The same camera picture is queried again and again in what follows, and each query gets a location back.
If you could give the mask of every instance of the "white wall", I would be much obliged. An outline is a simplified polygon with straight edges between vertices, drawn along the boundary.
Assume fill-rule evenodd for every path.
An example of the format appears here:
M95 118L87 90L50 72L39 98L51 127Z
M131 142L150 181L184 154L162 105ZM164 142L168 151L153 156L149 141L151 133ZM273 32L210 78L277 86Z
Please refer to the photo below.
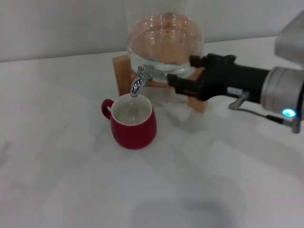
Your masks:
M271 36L304 0L210 0L207 41ZM0 0L0 62L126 49L123 0Z

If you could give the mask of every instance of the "metal spigot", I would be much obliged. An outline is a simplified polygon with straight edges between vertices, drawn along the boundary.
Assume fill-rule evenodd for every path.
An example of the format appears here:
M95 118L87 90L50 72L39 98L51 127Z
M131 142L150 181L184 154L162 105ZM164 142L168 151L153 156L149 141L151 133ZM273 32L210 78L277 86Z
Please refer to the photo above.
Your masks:
M152 65L139 65L137 68L137 76L132 82L130 94L132 97L137 97L141 89L147 84L149 80L154 77L166 79L167 74L156 69Z

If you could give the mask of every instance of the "blue indicator light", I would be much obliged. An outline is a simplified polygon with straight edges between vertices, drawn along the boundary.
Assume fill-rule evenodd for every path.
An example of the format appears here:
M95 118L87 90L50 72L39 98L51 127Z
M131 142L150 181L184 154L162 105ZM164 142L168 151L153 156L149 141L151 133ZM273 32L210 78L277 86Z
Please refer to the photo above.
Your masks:
M296 115L295 111L290 109L290 108L284 109L282 111L282 114L287 116L287 117L294 117Z

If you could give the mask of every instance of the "metal bracket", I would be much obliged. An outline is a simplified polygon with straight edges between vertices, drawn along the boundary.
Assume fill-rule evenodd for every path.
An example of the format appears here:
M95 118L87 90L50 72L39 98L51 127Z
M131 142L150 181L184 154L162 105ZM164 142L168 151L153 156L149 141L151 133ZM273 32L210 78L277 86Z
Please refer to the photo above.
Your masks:
M248 100L250 97L250 93L249 92L243 92L242 95L233 103L231 103L228 106L228 109L231 110L237 110L240 108L240 106L246 101Z

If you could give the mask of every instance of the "wooden stand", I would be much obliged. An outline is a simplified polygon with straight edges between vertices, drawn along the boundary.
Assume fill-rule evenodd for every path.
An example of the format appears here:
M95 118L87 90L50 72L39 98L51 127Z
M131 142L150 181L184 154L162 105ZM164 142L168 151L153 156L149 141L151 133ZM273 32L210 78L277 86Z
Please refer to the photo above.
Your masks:
M131 69L131 63L128 55L115 57L112 59L116 83L118 87L118 94L122 96L130 93L131 84L136 77L136 73ZM204 68L196 69L194 74L189 79L196 80ZM173 89L165 83L159 83L154 81L147 82L146 86L161 87L166 89ZM207 102L199 101L195 97L188 97L188 106L193 108L198 113L204 113L207 108Z

